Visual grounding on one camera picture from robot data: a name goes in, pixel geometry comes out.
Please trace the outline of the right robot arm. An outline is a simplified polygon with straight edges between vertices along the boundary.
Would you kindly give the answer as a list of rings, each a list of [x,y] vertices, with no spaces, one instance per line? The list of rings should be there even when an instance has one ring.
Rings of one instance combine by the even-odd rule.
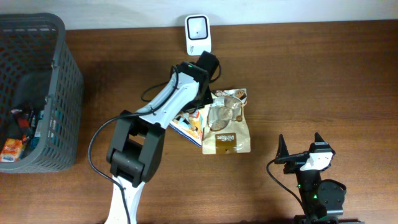
[[[294,174],[300,194],[303,215],[296,215],[298,224],[341,223],[346,186],[332,179],[322,179],[321,173],[331,166],[335,151],[318,134],[307,151],[289,154],[283,135],[279,136],[275,164],[283,164],[284,174]]]

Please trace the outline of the yellow snack bag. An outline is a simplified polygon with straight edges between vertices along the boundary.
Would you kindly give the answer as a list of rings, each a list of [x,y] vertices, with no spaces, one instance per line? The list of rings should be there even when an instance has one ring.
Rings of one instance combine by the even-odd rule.
[[[201,147],[203,141],[203,132],[207,123],[207,117],[210,106],[195,110],[194,112],[179,112],[169,126],[188,139],[194,145]]]

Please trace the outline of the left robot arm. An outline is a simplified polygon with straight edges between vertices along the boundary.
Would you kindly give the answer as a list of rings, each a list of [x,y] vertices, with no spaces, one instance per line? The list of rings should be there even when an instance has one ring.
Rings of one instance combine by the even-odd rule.
[[[175,65],[157,96],[135,113],[124,110],[119,115],[106,155],[114,182],[107,223],[136,222],[143,187],[161,162],[167,127],[180,112],[212,103],[209,84],[219,65],[209,52],[196,62]]]

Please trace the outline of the dark red snack packet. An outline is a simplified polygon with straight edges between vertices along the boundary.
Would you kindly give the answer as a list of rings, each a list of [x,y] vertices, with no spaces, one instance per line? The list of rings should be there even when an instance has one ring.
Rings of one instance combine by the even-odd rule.
[[[33,109],[14,108],[11,110],[11,114],[25,137],[31,137],[34,135],[36,118]]]

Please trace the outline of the beige cookie pouch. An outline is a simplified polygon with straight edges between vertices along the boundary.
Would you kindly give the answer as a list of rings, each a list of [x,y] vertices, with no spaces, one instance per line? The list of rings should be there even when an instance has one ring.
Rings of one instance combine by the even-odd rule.
[[[248,95],[245,88],[213,93],[202,139],[203,154],[251,152],[251,137],[244,117]]]

